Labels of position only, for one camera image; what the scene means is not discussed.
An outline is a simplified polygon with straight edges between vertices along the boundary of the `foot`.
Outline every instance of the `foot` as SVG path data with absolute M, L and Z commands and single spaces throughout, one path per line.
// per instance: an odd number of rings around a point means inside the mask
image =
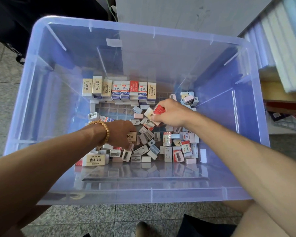
M 140 221 L 136 224 L 136 237 L 148 237 L 148 225 L 146 222 Z

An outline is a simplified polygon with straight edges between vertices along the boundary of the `wooden bead bracelet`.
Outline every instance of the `wooden bead bracelet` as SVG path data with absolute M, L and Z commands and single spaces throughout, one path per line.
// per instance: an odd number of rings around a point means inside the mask
M 92 122 L 89 123 L 89 125 L 92 125 L 92 124 L 102 124 L 103 125 L 103 127 L 106 130 L 106 137 L 102 141 L 102 143 L 101 142 L 99 143 L 99 146 L 102 146 L 102 145 L 106 144 L 108 142 L 108 140 L 109 140 L 109 137 L 110 137 L 110 130 L 108 129 L 108 127 L 105 124 L 105 122 L 103 122 L 103 121 L 92 121 Z

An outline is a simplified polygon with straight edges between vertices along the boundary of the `floor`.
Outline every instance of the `floor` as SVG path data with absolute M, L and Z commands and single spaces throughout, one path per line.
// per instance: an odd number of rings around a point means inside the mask
M 22 65 L 0 44 L 0 156 L 3 154 Z M 296 135 L 272 135 L 271 147 L 296 159 Z M 23 228 L 26 236 L 134 236 L 134 227 L 145 220 L 156 236 L 175 236 L 183 214 L 213 223 L 238 223 L 241 215 L 220 202 L 52 206 Z

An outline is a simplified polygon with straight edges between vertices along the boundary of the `transparent blue bin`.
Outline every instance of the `transparent blue bin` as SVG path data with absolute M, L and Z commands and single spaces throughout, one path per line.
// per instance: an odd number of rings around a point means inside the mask
M 156 82 L 157 101 L 194 91 L 198 112 L 269 146 L 254 49 L 244 39 L 49 16 L 32 30 L 4 155 L 84 127 L 90 100 L 81 96 L 82 79 L 92 75 Z M 130 106 L 98 104 L 97 110 L 114 119 L 133 115 Z M 198 150 L 197 164 L 73 166 L 39 204 L 250 198 L 205 143 Z

